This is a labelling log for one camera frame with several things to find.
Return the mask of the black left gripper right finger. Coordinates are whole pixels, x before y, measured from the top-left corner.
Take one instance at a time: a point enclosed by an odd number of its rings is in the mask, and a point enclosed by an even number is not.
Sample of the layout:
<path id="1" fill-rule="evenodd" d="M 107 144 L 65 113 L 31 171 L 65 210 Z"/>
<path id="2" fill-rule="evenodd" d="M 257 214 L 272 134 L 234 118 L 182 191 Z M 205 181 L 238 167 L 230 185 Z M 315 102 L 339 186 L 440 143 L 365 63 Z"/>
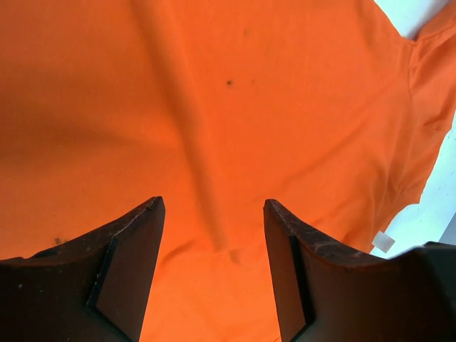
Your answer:
<path id="1" fill-rule="evenodd" d="M 264 204 L 283 341 L 455 339 L 455 247 L 429 242 L 392 259 L 358 251 Z"/>

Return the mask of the orange t shirt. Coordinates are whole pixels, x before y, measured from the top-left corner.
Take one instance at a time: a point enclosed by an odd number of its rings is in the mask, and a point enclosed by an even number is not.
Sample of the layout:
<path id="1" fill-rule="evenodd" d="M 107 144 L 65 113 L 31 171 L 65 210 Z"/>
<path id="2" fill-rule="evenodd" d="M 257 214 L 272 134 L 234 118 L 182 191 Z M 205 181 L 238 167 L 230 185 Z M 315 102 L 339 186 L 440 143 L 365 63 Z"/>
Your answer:
<path id="1" fill-rule="evenodd" d="M 455 112 L 455 3 L 3 1 L 1 257 L 161 196 L 143 341 L 278 341 L 263 205 L 364 252 Z"/>

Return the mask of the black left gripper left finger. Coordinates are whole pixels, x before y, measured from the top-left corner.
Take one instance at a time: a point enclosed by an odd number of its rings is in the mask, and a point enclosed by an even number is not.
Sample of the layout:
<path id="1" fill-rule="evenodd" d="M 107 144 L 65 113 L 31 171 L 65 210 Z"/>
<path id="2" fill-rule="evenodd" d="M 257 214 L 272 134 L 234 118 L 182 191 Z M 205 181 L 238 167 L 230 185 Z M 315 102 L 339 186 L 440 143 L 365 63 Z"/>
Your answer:
<path id="1" fill-rule="evenodd" d="M 153 197 L 27 259 L 1 262 L 3 341 L 138 341 L 162 239 Z"/>

